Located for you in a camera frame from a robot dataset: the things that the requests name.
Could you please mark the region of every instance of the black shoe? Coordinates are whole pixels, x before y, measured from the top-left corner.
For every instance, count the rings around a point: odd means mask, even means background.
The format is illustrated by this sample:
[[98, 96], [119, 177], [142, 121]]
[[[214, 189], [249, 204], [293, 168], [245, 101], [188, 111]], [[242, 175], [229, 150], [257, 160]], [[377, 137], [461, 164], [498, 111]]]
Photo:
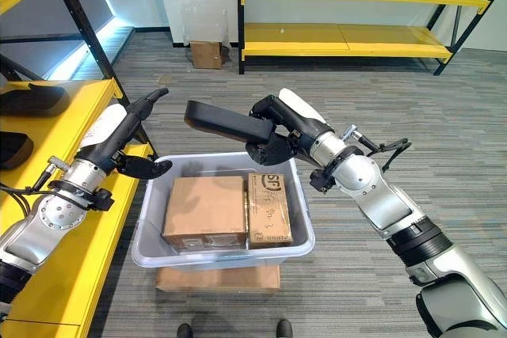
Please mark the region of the black shoe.
[[276, 326], [276, 338], [292, 338], [292, 325], [288, 320], [280, 320]]
[[193, 338], [193, 331], [189, 324], [181, 324], [177, 328], [176, 338]]

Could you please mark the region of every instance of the black cable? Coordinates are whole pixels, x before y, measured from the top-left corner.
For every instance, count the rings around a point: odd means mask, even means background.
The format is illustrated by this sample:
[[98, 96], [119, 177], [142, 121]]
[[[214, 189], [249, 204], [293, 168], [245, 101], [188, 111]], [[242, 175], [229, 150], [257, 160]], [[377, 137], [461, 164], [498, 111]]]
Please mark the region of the black cable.
[[10, 188], [8, 186], [0, 186], [0, 190], [3, 190], [4, 192], [12, 192], [14, 194], [24, 194], [24, 195], [27, 195], [27, 196], [34, 196], [36, 194], [49, 194], [49, 195], [52, 195], [52, 196], [57, 196], [57, 197], [59, 197], [61, 199], [65, 199], [67, 202], [70, 202], [70, 203], [74, 204], [75, 206], [80, 207], [81, 209], [85, 208], [80, 203], [77, 203], [76, 201], [74, 201], [72, 198], [63, 196], [63, 195], [59, 194], [58, 192], [51, 192], [51, 191], [48, 191], [48, 190], [42, 190], [42, 191], [39, 190], [37, 192], [31, 192], [30, 188], [27, 188], [27, 189], [14, 189], [14, 188]]
[[[0, 186], [5, 187], [5, 185], [3, 183], [1, 183], [1, 182], [0, 182]], [[25, 199], [25, 197], [19, 196], [18, 194], [14, 194], [14, 193], [12, 193], [10, 191], [7, 191], [7, 190], [5, 190], [5, 192], [9, 196], [11, 196], [11, 197], [14, 198], [14, 200], [17, 202], [17, 204], [19, 205], [20, 209], [23, 211], [23, 215], [26, 218], [29, 215], [29, 212], [30, 212], [30, 205], [28, 204], [28, 201]]]
[[380, 153], [380, 152], [388, 152], [393, 150], [394, 153], [391, 155], [389, 160], [387, 160], [386, 164], [382, 167], [382, 172], [385, 173], [387, 170], [389, 170], [389, 165], [399, 156], [402, 154], [405, 150], [407, 150], [412, 145], [411, 142], [407, 138], [399, 139], [397, 142], [392, 142], [391, 144], [379, 144], [379, 147], [376, 150], [372, 150], [367, 157], [371, 157], [374, 154]]
[[412, 145], [411, 142], [408, 142], [407, 144], [405, 144], [404, 146], [398, 148], [393, 154], [392, 156], [389, 158], [389, 160], [387, 160], [386, 164], [382, 167], [382, 172], [385, 173], [388, 169], [389, 169], [389, 165], [393, 162], [393, 160], [395, 160], [397, 158], [397, 156], [399, 156], [400, 154], [403, 153], [403, 151], [407, 150], [410, 146]]

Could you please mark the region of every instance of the clear plastic box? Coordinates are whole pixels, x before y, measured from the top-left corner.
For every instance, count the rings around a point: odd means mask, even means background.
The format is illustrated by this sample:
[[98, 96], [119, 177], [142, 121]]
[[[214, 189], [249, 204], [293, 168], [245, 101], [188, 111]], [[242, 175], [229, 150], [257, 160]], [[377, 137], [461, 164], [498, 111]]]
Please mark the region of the clear plastic box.
[[[288, 257], [306, 255], [314, 248], [315, 235], [294, 159], [267, 167], [257, 164], [246, 152], [237, 152], [165, 156], [159, 158], [158, 161], [166, 159], [173, 162], [173, 167], [163, 176], [148, 181], [135, 231], [132, 259], [140, 267], [175, 267], [186, 271], [256, 267], [280, 264]], [[175, 178], [244, 176], [246, 179], [248, 173], [285, 175], [285, 189], [294, 240], [291, 245], [269, 249], [179, 253], [162, 238], [167, 201]]]

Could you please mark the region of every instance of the baseboard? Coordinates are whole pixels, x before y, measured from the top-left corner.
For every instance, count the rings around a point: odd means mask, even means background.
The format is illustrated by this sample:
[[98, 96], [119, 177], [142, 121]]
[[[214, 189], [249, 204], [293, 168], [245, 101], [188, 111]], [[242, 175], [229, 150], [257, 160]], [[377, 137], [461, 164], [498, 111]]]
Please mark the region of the baseboard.
[[136, 32], [171, 32], [170, 27], [134, 27]]
[[[238, 43], [231, 43], [232, 47], [238, 47]], [[190, 44], [173, 43], [173, 47], [190, 47]]]

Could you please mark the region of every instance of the small cardboard box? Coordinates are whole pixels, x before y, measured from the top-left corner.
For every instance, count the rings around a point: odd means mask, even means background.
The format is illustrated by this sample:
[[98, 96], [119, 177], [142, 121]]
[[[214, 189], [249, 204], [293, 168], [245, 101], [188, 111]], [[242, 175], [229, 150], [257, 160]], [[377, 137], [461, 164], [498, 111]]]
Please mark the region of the small cardboard box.
[[273, 294], [280, 290], [280, 266], [180, 271], [159, 268], [155, 285], [165, 292]]
[[209, 41], [190, 41], [193, 67], [222, 69], [222, 44]]
[[248, 228], [252, 249], [292, 243], [283, 175], [249, 173]]
[[178, 251], [244, 249], [242, 177], [174, 180], [163, 237]]

